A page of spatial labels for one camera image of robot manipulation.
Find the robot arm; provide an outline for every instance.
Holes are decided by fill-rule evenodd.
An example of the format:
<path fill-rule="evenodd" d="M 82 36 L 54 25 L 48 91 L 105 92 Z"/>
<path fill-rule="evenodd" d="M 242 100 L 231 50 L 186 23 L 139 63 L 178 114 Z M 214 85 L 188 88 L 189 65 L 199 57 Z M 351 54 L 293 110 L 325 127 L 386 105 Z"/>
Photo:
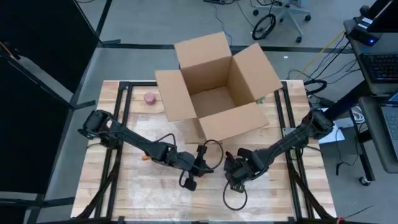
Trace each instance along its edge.
<path fill-rule="evenodd" d="M 267 149 L 250 151 L 240 148 L 236 159 L 226 152 L 224 170 L 231 190 L 244 192 L 244 182 L 254 180 L 267 172 L 277 156 L 293 148 L 305 147 L 309 137 L 323 138 L 331 133 L 333 125 L 321 110 L 310 111 L 294 131 Z"/>
<path fill-rule="evenodd" d="M 205 145 L 198 146 L 197 158 L 189 152 L 177 152 L 175 143 L 150 141 L 123 126 L 107 111 L 92 111 L 83 128 L 78 131 L 88 139 L 100 138 L 101 144 L 110 149 L 117 149 L 121 141 L 124 141 L 143 150 L 146 158 L 149 157 L 158 164 L 188 171 L 190 178 L 185 181 L 183 187 L 192 191 L 196 189 L 192 175 L 200 177 L 205 173 L 213 172 L 203 160 L 206 152 Z"/>

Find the computer monitor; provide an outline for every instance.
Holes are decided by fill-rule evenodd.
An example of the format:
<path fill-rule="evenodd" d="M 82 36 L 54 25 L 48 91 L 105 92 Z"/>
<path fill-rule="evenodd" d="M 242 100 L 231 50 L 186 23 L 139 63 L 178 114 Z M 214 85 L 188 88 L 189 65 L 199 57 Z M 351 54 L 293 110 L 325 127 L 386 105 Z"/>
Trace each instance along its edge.
<path fill-rule="evenodd" d="M 366 14 L 373 20 L 368 32 L 398 32 L 398 0 L 378 0 Z"/>

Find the white paper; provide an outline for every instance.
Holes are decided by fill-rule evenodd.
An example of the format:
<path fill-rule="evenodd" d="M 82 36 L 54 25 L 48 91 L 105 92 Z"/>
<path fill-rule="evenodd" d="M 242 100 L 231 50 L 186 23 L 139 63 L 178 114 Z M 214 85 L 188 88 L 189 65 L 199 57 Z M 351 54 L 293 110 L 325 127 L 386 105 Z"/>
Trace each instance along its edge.
<path fill-rule="evenodd" d="M 326 111 L 328 108 L 321 108 L 322 111 Z M 342 141 L 345 140 L 343 133 L 341 132 L 340 129 L 338 129 L 336 123 L 333 127 L 333 131 L 328 134 L 327 136 L 323 137 L 322 139 L 320 139 L 318 142 L 319 144 L 324 144 L 324 143 L 329 143 L 329 142 L 335 142 L 335 141 Z"/>

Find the yellow cable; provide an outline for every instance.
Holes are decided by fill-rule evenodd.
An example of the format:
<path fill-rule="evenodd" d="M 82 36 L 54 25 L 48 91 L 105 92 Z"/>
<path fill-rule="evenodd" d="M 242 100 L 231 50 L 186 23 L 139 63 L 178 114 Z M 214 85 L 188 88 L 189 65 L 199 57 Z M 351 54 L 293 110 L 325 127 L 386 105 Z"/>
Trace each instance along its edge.
<path fill-rule="evenodd" d="M 342 34 L 344 34 L 345 30 L 341 31 L 331 42 L 329 42 L 328 45 L 326 45 L 313 59 L 312 61 L 304 67 L 304 69 L 301 71 L 299 75 L 297 75 L 294 79 L 300 78 L 300 76 L 306 71 L 306 69 L 318 59 L 318 57 L 332 44 L 334 43 Z"/>

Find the office chair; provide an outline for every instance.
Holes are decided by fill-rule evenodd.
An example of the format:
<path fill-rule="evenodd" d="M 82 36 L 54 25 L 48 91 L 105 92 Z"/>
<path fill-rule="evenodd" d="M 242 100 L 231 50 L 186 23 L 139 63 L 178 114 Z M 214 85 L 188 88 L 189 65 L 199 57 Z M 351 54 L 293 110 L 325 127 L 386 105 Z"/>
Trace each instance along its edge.
<path fill-rule="evenodd" d="M 298 9 L 296 6 L 293 5 L 298 5 L 299 7 L 302 7 L 302 0 L 288 0 L 286 3 L 283 3 L 283 6 L 272 6 L 272 10 L 280 10 L 280 13 L 276 16 L 276 18 L 279 20 L 279 22 L 283 22 L 284 19 L 287 17 L 289 18 L 295 25 L 295 28 L 298 30 L 300 35 L 296 38 L 296 43 L 300 43 L 302 40 L 302 37 L 304 35 L 303 31 L 301 30 L 299 24 L 293 17 L 293 14 L 305 14 L 305 21 L 310 21 L 311 20 L 311 12 L 303 9 Z M 269 9 L 271 6 L 256 6 L 258 9 Z M 258 15 L 258 10 L 253 11 L 253 15 Z"/>

